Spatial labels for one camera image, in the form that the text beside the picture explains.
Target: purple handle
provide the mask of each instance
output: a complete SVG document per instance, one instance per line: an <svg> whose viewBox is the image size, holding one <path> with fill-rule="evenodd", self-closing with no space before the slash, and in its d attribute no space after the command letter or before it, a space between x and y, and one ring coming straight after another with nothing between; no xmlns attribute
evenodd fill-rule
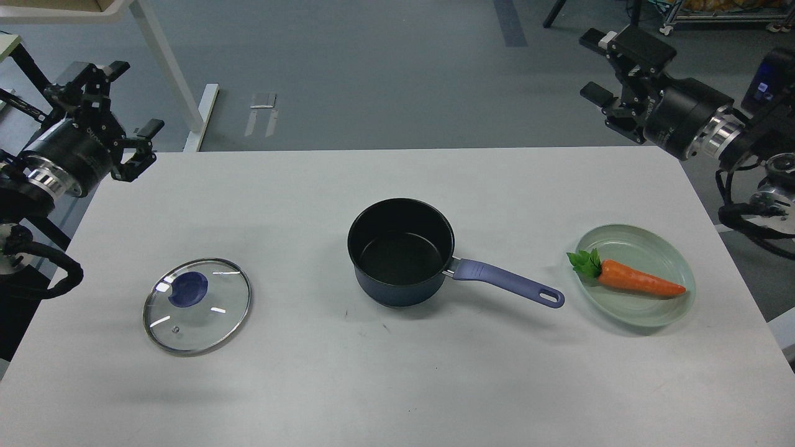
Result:
<svg viewBox="0 0 795 447"><path fill-rule="evenodd" d="M564 302L563 294L558 290L485 262L461 259L452 278L458 281L488 282L553 309L561 307ZM556 301L548 299L545 295L556 298Z"/></svg>

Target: metal frame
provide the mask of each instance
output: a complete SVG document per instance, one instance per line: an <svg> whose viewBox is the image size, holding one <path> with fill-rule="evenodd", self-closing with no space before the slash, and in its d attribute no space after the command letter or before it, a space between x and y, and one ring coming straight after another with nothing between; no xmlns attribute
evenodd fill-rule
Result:
<svg viewBox="0 0 795 447"><path fill-rule="evenodd" d="M759 22L769 21L769 31L778 31L783 26L792 26L795 21L795 2L791 2L786 9L766 9L749 13L720 13L720 12L689 12L679 14L684 0L675 0L665 16L665 20L660 28L660 33L668 36L676 23L683 21L697 21L702 23L725 23L729 21L737 22Z"/></svg>

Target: plate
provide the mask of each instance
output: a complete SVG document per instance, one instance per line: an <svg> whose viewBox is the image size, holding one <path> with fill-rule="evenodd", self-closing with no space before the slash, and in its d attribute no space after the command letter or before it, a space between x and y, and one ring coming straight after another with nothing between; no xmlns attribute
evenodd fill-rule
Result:
<svg viewBox="0 0 795 447"><path fill-rule="evenodd" d="M601 259L614 259L687 289L677 297L660 299L603 286L578 274L585 295L608 315L629 325L658 328L679 320L692 307L696 297L693 273L679 251L660 236L631 225L604 225L586 233L576 249L590 252L594 248Z"/></svg>

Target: orange carrot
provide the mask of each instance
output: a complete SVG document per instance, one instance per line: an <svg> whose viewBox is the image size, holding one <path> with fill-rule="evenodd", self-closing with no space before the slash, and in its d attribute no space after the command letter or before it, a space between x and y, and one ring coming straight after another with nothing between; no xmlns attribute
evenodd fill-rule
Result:
<svg viewBox="0 0 795 447"><path fill-rule="evenodd" d="M594 249L591 253L581 250L577 253L567 253L569 262L574 266L575 272L584 274L589 278L596 278L605 286L617 289L634 290L651 293L661 297L675 297L683 294L686 289L671 281L658 278L632 267L626 266L613 259L599 260L599 253Z"/></svg>

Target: floor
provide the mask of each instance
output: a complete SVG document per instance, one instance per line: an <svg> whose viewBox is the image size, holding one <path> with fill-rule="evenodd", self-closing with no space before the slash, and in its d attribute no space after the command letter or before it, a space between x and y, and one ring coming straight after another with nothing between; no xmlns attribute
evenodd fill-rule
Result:
<svg viewBox="0 0 795 447"><path fill-rule="evenodd" d="M590 27L620 30L628 22L626 0L568 0L551 29L541 23L553 0L152 3L196 99L205 84L221 86L202 150L632 144L604 127L579 95L591 80L619 89L610 66L578 38ZM767 52L795 46L795 33L767 33L764 25L678 25L663 37L648 4L642 20L643 29L677 49L672 76L696 78L737 102ZM128 130L164 119L157 150L182 150L188 128L129 14L109 25L0 29L21 35L51 79L74 60L129 61L132 68L111 89L112 110ZM0 64L0 84L45 107L10 60ZM252 124L254 95L269 92L277 94L276 116L263 110ZM7 107L0 147L18 152L35 128ZM717 223L716 161L695 157L683 168ZM739 178L736 196L748 197L761 178L755 171ZM62 200L52 220L71 234L87 203ZM795 263L736 233L722 237L766 320L795 306Z"/></svg>

